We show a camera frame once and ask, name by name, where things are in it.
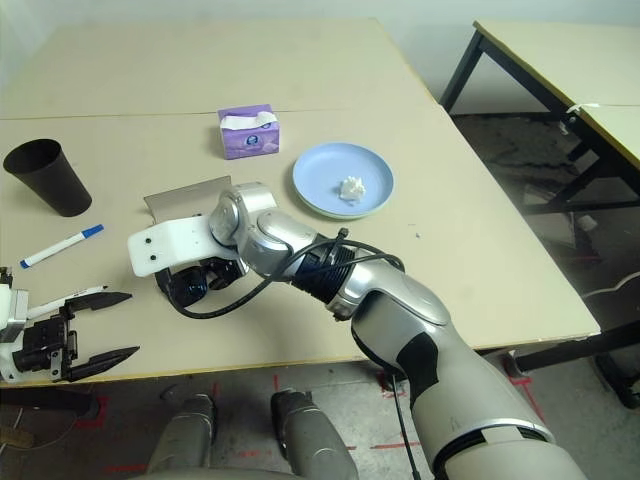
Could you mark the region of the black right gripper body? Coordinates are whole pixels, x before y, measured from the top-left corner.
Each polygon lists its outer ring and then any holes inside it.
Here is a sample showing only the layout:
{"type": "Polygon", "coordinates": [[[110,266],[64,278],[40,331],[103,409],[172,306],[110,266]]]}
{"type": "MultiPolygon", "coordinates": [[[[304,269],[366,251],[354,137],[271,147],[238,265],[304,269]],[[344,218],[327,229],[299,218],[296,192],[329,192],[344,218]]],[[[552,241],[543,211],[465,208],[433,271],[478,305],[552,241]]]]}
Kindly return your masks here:
{"type": "Polygon", "coordinates": [[[248,273],[248,267],[240,259],[210,257],[199,261],[209,290],[217,291],[229,287],[248,273]]]}

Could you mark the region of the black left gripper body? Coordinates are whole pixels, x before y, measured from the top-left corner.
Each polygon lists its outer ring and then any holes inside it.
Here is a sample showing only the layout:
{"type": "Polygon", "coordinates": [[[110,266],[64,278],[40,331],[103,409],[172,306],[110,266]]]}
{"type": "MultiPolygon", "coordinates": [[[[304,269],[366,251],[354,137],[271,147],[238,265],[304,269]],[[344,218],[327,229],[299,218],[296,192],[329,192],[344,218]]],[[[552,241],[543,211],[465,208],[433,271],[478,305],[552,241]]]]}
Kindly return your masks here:
{"type": "Polygon", "coordinates": [[[77,332],[70,320],[54,315],[23,332],[22,348],[12,354],[19,372],[66,373],[78,357],[77,332]]]}

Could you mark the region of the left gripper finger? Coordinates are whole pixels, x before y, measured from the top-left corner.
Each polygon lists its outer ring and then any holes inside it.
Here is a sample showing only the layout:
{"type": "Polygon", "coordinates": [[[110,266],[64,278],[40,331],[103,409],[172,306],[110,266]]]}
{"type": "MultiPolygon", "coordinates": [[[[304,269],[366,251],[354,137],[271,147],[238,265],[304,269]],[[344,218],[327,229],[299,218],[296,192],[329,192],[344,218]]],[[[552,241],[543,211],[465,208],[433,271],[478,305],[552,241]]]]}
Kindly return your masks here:
{"type": "Polygon", "coordinates": [[[67,299],[62,306],[62,320],[68,323],[75,317],[77,311],[84,309],[100,310],[131,298],[132,295],[129,293],[98,292],[67,299]]]}
{"type": "Polygon", "coordinates": [[[75,367],[70,365],[69,360],[65,360],[59,368],[52,370],[52,379],[54,382],[76,382],[104,373],[127,360],[139,349],[139,346],[131,346],[112,350],[92,356],[86,363],[75,367]]]}

